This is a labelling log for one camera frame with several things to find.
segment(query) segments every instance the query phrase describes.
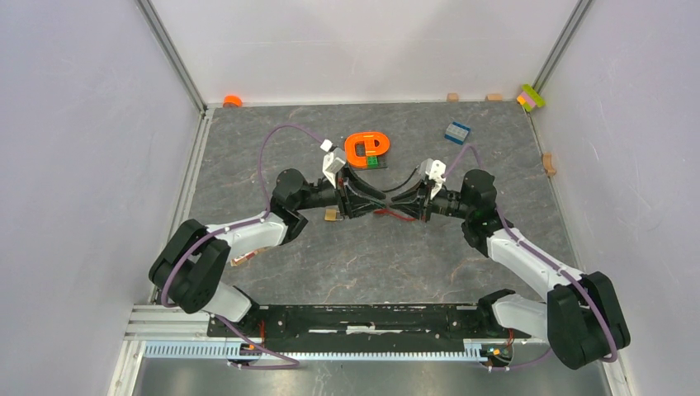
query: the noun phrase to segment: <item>orange toy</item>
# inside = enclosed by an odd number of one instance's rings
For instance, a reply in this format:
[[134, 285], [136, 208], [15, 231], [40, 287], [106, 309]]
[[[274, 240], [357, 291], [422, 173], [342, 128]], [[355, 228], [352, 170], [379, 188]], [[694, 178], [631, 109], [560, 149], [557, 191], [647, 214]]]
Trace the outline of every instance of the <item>orange toy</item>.
[[243, 101], [235, 95], [228, 95], [224, 98], [224, 107], [241, 107], [242, 105]]
[[[364, 144], [365, 155], [357, 155], [355, 146], [358, 144]], [[347, 161], [354, 167], [367, 167], [367, 157], [377, 157], [387, 151], [389, 151], [389, 138], [375, 130], [351, 134], [345, 139], [345, 155]]]

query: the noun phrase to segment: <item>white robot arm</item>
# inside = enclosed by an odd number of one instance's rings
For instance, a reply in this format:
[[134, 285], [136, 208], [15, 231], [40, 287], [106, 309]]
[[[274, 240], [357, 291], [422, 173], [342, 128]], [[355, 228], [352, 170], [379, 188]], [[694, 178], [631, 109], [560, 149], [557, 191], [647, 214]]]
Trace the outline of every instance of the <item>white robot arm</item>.
[[[471, 170], [459, 191], [449, 191], [443, 185], [444, 170], [443, 163], [426, 160], [419, 183], [391, 198], [388, 206], [422, 221], [432, 215], [463, 219], [461, 228], [469, 245], [506, 266], [544, 301], [524, 299], [512, 290], [487, 295], [477, 304], [483, 328], [494, 332], [510, 328], [546, 340], [565, 365], [577, 369], [612, 351], [601, 321], [592, 313], [599, 309], [617, 349], [629, 345], [627, 325], [605, 275], [586, 275], [523, 237], [499, 213], [494, 177], [489, 173]], [[359, 179], [345, 165], [341, 151], [326, 155], [323, 173], [326, 178], [314, 184], [295, 169], [282, 172], [269, 210], [252, 218], [207, 226], [186, 221], [152, 266], [149, 279], [161, 289], [168, 289], [164, 286], [171, 282], [167, 296], [185, 312], [204, 310], [234, 323], [242, 320], [254, 303], [242, 291], [220, 282], [227, 261], [295, 239], [307, 224], [299, 210], [337, 205], [341, 215], [353, 218], [387, 206], [385, 194]], [[197, 262], [186, 259], [180, 271], [174, 271], [175, 263], [191, 250], [199, 255]]]

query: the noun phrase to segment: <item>blue building block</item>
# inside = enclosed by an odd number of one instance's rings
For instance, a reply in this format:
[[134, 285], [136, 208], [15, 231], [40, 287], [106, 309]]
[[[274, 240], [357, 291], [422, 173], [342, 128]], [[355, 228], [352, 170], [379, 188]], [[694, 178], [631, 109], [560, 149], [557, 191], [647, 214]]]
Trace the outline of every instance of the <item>blue building block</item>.
[[467, 136], [471, 132], [471, 128], [464, 126], [458, 122], [451, 123], [445, 130], [445, 139], [457, 144], [464, 144]]

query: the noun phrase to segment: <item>black cable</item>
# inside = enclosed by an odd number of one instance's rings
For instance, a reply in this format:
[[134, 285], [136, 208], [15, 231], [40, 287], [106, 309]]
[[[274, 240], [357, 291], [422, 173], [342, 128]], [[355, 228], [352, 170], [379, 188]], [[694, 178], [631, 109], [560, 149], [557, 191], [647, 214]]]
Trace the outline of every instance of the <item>black cable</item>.
[[415, 168], [414, 168], [414, 171], [411, 172], [409, 178], [406, 179], [406, 181], [404, 181], [403, 183], [401, 183], [401, 184], [399, 184], [398, 186], [396, 186], [396, 187], [394, 187], [394, 188], [391, 188], [391, 189], [389, 189], [389, 190], [382, 190], [381, 192], [383, 192], [383, 193], [386, 194], [387, 192], [392, 192], [392, 191], [399, 190], [401, 187], [405, 186], [406, 184], [408, 184], [408, 182], [411, 181], [411, 178], [412, 178], [412, 177], [415, 175], [415, 173], [418, 171], [418, 168], [419, 168], [419, 167], [415, 167]]

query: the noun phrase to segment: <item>white wall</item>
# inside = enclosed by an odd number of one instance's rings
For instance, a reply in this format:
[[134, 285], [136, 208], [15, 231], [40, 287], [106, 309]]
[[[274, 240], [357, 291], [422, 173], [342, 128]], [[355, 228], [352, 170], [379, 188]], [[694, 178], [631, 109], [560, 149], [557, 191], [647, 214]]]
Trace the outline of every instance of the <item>white wall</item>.
[[105, 394], [197, 114], [131, 0], [0, 5], [0, 387]]
[[205, 101], [469, 100], [537, 76], [575, 0], [154, 0]]
[[700, 393], [698, 16], [698, 2], [595, 2], [535, 116], [582, 263], [616, 286], [645, 396]]

